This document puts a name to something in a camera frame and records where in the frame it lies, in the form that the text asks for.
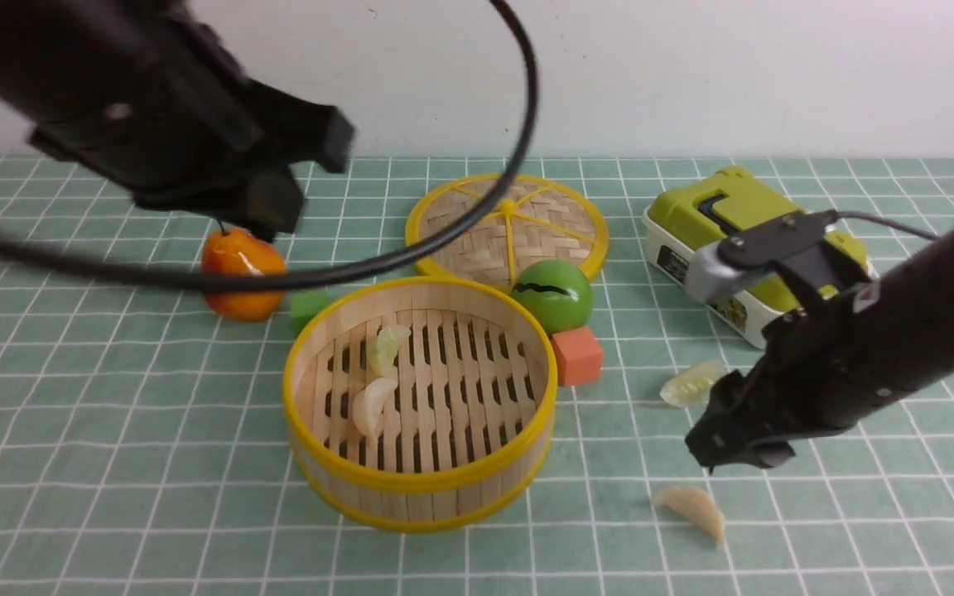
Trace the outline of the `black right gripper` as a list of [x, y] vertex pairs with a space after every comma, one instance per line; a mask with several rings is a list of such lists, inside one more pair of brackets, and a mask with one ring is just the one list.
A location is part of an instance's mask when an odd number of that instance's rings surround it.
[[879, 300], [878, 286], [838, 294], [825, 309], [781, 316], [766, 331], [764, 355], [746, 374], [713, 384], [685, 444], [709, 472], [721, 465], [769, 470], [787, 463], [796, 440], [838, 436], [891, 404], [853, 344], [853, 324]]

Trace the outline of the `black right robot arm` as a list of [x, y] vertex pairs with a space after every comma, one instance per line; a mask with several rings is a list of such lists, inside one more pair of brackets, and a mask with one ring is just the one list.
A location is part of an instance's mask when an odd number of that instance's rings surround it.
[[715, 382], [685, 444], [707, 470], [771, 469], [954, 373], [954, 229], [878, 278], [826, 240], [846, 212], [785, 214], [697, 250], [685, 288], [713, 303], [779, 276], [798, 307], [749, 373]]

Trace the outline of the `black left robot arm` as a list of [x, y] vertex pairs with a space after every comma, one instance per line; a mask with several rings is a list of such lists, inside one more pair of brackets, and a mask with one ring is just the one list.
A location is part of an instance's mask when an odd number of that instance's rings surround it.
[[31, 147], [86, 167], [139, 209], [261, 240], [294, 233], [292, 165], [347, 169], [354, 126], [250, 78], [186, 1], [0, 1], [0, 101]]

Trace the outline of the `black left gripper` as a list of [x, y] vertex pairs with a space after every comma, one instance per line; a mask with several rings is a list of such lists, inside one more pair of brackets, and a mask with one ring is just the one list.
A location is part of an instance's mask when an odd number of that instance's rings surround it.
[[354, 125], [337, 107], [250, 78], [193, 17], [41, 17], [63, 64], [31, 144], [128, 189], [135, 204], [291, 233], [304, 197], [289, 169], [341, 172]]

